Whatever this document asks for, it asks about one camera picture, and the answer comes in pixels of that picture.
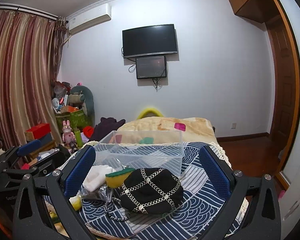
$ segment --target curtain rod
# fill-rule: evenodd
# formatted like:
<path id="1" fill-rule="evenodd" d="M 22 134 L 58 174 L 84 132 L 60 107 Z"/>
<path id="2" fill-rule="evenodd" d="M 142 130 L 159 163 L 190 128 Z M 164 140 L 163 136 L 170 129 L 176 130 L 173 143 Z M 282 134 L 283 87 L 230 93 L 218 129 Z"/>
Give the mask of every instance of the curtain rod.
<path id="1" fill-rule="evenodd" d="M 30 13 L 30 14 L 45 17 L 45 18 L 48 18 L 48 19 L 54 20 L 54 21 L 57 20 L 57 18 L 58 18 L 58 16 L 56 16 L 54 14 L 46 13 L 44 11 L 33 9 L 33 8 L 30 8 L 30 7 L 27 7 L 27 6 L 11 4 L 11 3 L 0 3 L 0 9 L 14 10 L 14 11 Z"/>

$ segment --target plastic bag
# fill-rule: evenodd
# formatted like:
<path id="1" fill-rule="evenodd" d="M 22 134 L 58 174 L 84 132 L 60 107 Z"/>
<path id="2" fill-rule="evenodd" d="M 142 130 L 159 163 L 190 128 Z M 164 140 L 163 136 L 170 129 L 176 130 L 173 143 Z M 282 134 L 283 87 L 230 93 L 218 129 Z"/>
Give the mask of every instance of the plastic bag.
<path id="1" fill-rule="evenodd" d="M 81 199 L 88 200 L 102 200 L 106 202 L 111 202 L 112 194 L 113 188 L 109 188 L 106 183 L 93 192 L 86 190 L 84 187 L 82 187 L 79 190 L 79 196 L 81 197 Z"/>
<path id="2" fill-rule="evenodd" d="M 56 98 L 58 98 L 59 102 L 62 98 L 65 97 L 65 95 L 67 94 L 68 90 L 67 88 L 65 87 L 64 84 L 60 83 L 60 82 L 57 82 L 56 83 L 56 86 L 54 87 L 53 91 L 55 92 L 56 94 Z"/>

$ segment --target door frame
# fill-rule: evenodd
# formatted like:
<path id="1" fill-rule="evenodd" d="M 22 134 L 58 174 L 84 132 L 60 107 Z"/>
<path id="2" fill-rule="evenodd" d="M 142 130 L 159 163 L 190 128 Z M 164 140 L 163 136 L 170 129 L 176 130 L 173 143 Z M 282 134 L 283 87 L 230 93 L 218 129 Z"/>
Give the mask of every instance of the door frame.
<path id="1" fill-rule="evenodd" d="M 274 82 L 275 83 L 274 108 L 273 108 L 271 129 L 270 129 L 270 133 L 269 133 L 269 138 L 270 139 L 272 139 L 273 132 L 274 132 L 274 116 L 277 113 L 277 105 L 278 105 L 278 64 L 277 64 L 276 53 L 275 53 L 275 50 L 274 50 L 272 35 L 270 33 L 270 30 L 268 29 L 268 25 L 272 24 L 273 22 L 275 22 L 279 18 L 282 18 L 281 15 L 277 15 L 277 16 L 273 17 L 272 19 L 270 19 L 268 22 L 266 22 L 267 32 L 268 32 L 268 35 L 269 35 L 269 40 L 270 40 L 271 50 L 272 50 L 272 55 L 273 55 L 273 61 L 274 61 L 274 81 L 275 81 Z"/>
<path id="2" fill-rule="evenodd" d="M 300 58 L 299 58 L 299 52 L 298 52 L 298 47 L 297 47 L 297 42 L 296 39 L 294 37 L 294 33 L 293 30 L 291 28 L 290 25 L 290 21 L 288 20 L 288 17 L 285 14 L 285 11 L 280 3 L 279 0 L 273 0 L 275 5 L 277 6 L 280 16 L 283 20 L 283 23 L 286 27 L 287 30 L 287 34 L 288 34 L 288 38 L 291 44 L 291 49 L 292 49 L 292 57 L 293 57 L 293 62 L 294 62 L 294 70 L 295 70 L 295 77 L 296 77 L 296 94 L 295 94 L 295 105 L 294 105 L 294 112 L 293 112 L 293 119 L 292 119 L 292 125 L 291 125 L 291 130 L 290 130 L 290 134 L 288 137 L 288 142 L 286 147 L 284 148 L 284 152 L 282 154 L 282 158 L 281 161 L 279 163 L 279 166 L 276 170 L 276 177 L 277 179 L 281 182 L 281 184 L 283 185 L 283 187 L 287 190 L 289 187 L 289 182 L 287 181 L 287 179 L 282 175 L 281 171 L 283 170 L 285 164 L 287 163 L 287 160 L 289 158 L 295 137 L 296 137 L 296 133 L 298 130 L 298 125 L 299 125 L 299 118 L 300 118 Z M 274 50 L 273 50 L 273 44 L 272 44 L 272 40 L 270 38 L 270 42 L 271 42 L 271 47 L 272 47 L 272 52 L 274 54 Z M 277 91 L 277 71 L 276 71 L 276 60 L 275 60 L 275 54 L 274 54 L 274 72 L 275 72 L 275 87 L 276 87 L 276 91 Z M 275 100 L 275 105 L 274 105 L 274 114 L 276 113 L 276 100 Z M 273 122 L 271 125 L 271 131 L 270 134 L 272 132 L 273 129 Z"/>

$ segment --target red object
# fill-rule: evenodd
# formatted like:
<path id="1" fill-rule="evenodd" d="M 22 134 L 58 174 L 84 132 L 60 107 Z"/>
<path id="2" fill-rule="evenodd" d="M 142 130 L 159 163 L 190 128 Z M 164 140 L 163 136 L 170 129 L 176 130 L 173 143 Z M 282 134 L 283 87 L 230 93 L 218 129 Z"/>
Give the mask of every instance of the red object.
<path id="1" fill-rule="evenodd" d="M 186 125 L 184 123 L 176 122 L 174 128 L 184 132 L 186 131 Z"/>
<path id="2" fill-rule="evenodd" d="M 93 130 L 94 128 L 92 126 L 86 126 L 85 128 L 83 128 L 82 131 L 85 137 L 90 138 L 91 135 L 93 134 Z"/>
<path id="3" fill-rule="evenodd" d="M 23 166 L 21 167 L 22 170 L 29 170 L 30 165 L 28 163 L 23 164 Z"/>
<path id="4" fill-rule="evenodd" d="M 69 113 L 73 113 L 75 111 L 78 111 L 79 109 L 78 108 L 75 108 L 73 106 L 63 106 L 61 108 L 61 113 L 66 113 L 66 112 L 69 112 Z"/>
<path id="5" fill-rule="evenodd" d="M 282 199 L 283 195 L 286 193 L 285 190 L 280 191 L 280 194 L 278 196 L 278 200 Z"/>
<path id="6" fill-rule="evenodd" d="M 26 130 L 25 136 L 27 141 L 33 141 L 35 139 L 40 139 L 41 137 L 45 136 L 50 132 L 51 132 L 50 124 L 41 123 L 34 127 L 31 127 L 29 130 Z"/>

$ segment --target green storage box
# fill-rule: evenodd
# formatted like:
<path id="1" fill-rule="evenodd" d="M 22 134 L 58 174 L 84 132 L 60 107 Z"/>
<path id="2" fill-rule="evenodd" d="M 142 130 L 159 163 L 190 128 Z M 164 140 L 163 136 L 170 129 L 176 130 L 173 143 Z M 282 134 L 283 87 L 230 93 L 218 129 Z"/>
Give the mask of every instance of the green storage box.
<path id="1" fill-rule="evenodd" d="M 83 112 L 83 110 L 78 110 L 73 113 L 63 113 L 63 114 L 56 114 L 56 119 L 58 123 L 58 128 L 60 133 L 63 133 L 63 121 L 70 121 L 70 126 L 72 128 L 72 131 L 74 131 L 75 128 L 79 128 L 80 131 L 82 131 L 83 128 L 86 126 L 91 126 L 92 122 L 91 119 L 86 116 Z"/>

